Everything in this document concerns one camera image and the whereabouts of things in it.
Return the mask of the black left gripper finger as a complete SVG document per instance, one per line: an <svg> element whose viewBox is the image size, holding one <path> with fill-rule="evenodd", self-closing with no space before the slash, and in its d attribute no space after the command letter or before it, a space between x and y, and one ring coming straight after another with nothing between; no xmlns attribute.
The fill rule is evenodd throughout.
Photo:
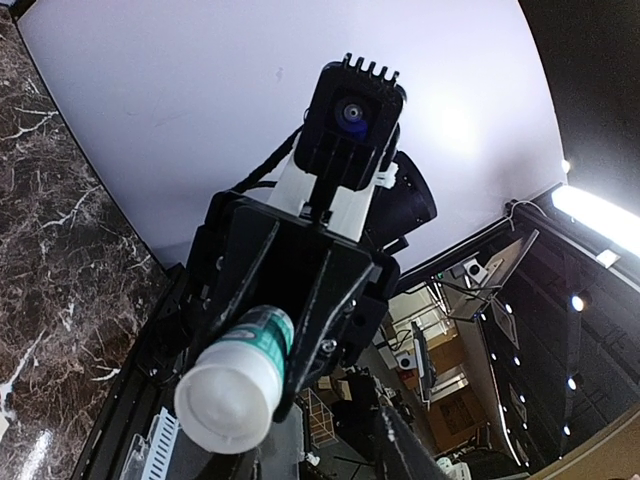
<svg viewBox="0 0 640 480"><path fill-rule="evenodd" d="M377 479L451 479L392 407L381 407L374 421Z"/></svg>

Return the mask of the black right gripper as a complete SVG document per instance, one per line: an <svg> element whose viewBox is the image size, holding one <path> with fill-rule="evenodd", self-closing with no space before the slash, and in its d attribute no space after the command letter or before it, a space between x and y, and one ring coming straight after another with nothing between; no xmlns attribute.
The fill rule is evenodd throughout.
<svg viewBox="0 0 640 480"><path fill-rule="evenodd" d="M188 270L189 365L252 307L271 305L291 318L295 336L277 423L320 376L355 363L386 315L400 274L390 255L234 191L213 196Z"/></svg>

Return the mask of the green white glue stick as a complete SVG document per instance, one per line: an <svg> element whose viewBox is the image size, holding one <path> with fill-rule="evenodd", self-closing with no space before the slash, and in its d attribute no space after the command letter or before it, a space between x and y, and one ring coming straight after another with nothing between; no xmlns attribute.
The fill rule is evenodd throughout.
<svg viewBox="0 0 640 480"><path fill-rule="evenodd" d="M266 438L281 400L294 326L281 309L254 307L207 347L179 381L183 432L207 452L240 454Z"/></svg>

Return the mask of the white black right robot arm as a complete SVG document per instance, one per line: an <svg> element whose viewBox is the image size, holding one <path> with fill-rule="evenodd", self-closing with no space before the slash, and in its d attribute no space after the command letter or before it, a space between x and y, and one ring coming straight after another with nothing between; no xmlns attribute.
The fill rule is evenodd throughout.
<svg viewBox="0 0 640 480"><path fill-rule="evenodd" d="M405 237L437 215L419 169L404 152L394 158L395 185L378 188L356 242L233 190L211 200L188 260L194 304L191 361L251 308L273 306L294 326L283 393L283 420L295 396L334 367L356 363L388 311L400 267L393 255Z"/></svg>

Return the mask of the black front table rail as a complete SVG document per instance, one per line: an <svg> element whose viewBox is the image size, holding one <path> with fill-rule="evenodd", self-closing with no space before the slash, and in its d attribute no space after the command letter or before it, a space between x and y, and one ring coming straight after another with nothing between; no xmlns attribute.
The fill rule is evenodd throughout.
<svg viewBox="0 0 640 480"><path fill-rule="evenodd" d="M189 276L177 264L139 332L73 470L73 479L118 479L136 436L145 436L168 404L193 329L183 307Z"/></svg>

